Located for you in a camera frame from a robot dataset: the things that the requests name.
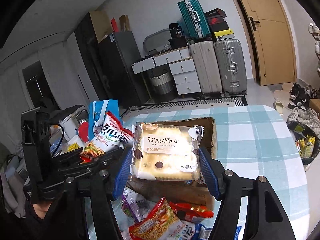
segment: blue gripper pad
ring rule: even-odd
[[[210,195],[214,196],[216,199],[220,198],[218,179],[215,176],[213,170],[211,169],[211,166],[209,165],[207,159],[205,158],[200,148],[199,148],[199,160],[200,160],[201,172],[204,177],[205,183],[207,184]]]
[[[132,161],[132,150],[128,151],[126,158],[124,159],[120,171],[115,178],[115,185],[113,188],[112,196],[117,199],[123,192],[125,185],[130,174],[130,164]]]

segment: door lock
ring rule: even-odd
[[[259,21],[254,21],[252,17],[250,17],[250,22],[251,22],[253,30],[256,32],[257,31],[256,23],[260,23],[260,22]]]

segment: screw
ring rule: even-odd
[[[101,171],[99,171],[99,175],[101,176],[101,177],[104,177],[104,176],[106,176],[108,174],[108,172],[106,171],[106,170],[101,170]]]
[[[267,181],[266,177],[264,177],[264,176],[259,176],[259,180],[261,182],[266,182]]]
[[[227,176],[232,176],[233,175],[233,171],[232,170],[225,170],[224,174],[226,174]]]
[[[66,182],[67,182],[67,183],[71,183],[71,182],[73,182],[74,180],[75,180],[74,177],[67,177]]]

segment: teal suitcase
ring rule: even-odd
[[[198,0],[178,2],[191,38],[203,39],[211,36],[210,27]]]

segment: teal and white tablecloth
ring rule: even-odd
[[[282,117],[269,106],[214,107],[197,110],[140,114],[125,122],[159,122],[213,117],[217,127],[217,159],[239,176],[268,178],[290,219],[297,240],[309,227],[305,172],[295,143]],[[217,214],[220,202],[215,203]],[[243,197],[239,224],[244,226],[247,198]]]

